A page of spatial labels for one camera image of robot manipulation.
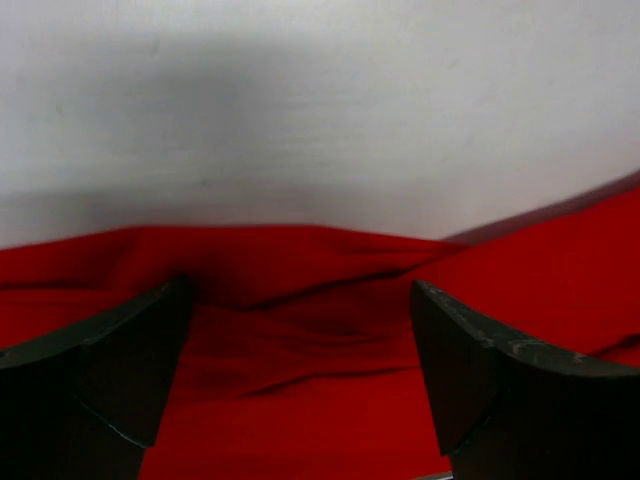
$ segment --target red cloth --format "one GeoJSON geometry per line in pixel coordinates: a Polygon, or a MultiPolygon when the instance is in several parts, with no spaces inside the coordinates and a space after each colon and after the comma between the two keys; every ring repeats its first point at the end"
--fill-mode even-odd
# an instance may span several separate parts
{"type": "Polygon", "coordinates": [[[408,480],[447,468],[409,326],[411,280],[640,365],[639,214],[635,190],[471,248],[255,227],[136,228],[5,250],[0,342],[186,273],[197,287],[190,339],[143,480],[408,480]]]}

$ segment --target curved edge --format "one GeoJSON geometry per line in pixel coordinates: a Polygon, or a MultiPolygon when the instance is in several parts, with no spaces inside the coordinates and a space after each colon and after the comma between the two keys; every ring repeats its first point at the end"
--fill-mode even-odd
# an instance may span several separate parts
{"type": "Polygon", "coordinates": [[[551,373],[584,378],[638,377],[640,369],[573,352],[544,342],[492,319],[425,281],[414,288],[441,309],[460,329],[485,347],[497,349],[515,361],[551,373]]]}
{"type": "Polygon", "coordinates": [[[144,292],[112,309],[86,320],[54,330],[24,343],[0,350],[0,370],[46,360],[82,345],[91,345],[126,324],[130,319],[171,292],[188,292],[186,277],[176,276],[167,283],[144,292]]]}

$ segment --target white wall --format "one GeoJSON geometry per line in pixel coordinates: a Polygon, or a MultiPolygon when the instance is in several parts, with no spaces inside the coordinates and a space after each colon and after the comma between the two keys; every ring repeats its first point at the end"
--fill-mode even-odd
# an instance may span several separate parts
{"type": "Polygon", "coordinates": [[[443,237],[640,167],[637,0],[2,0],[0,245],[443,237]]]}

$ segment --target black object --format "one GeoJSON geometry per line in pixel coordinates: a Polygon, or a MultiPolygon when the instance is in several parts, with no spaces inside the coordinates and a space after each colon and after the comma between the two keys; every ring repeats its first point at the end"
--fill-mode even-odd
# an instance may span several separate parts
{"type": "Polygon", "coordinates": [[[549,345],[425,282],[411,316],[456,480],[640,478],[640,370],[549,345]]]}
{"type": "Polygon", "coordinates": [[[0,478],[133,480],[191,310],[184,279],[0,352],[0,478]]]}

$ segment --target red surface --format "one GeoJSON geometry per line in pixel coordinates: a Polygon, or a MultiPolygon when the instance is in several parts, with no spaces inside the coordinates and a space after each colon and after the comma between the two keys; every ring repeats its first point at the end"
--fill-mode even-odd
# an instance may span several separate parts
{"type": "Polygon", "coordinates": [[[255,227],[137,228],[5,250],[0,343],[186,273],[198,290],[190,340],[143,480],[408,480],[447,468],[409,326],[411,280],[640,365],[638,218],[640,190],[466,249],[255,227]]]}

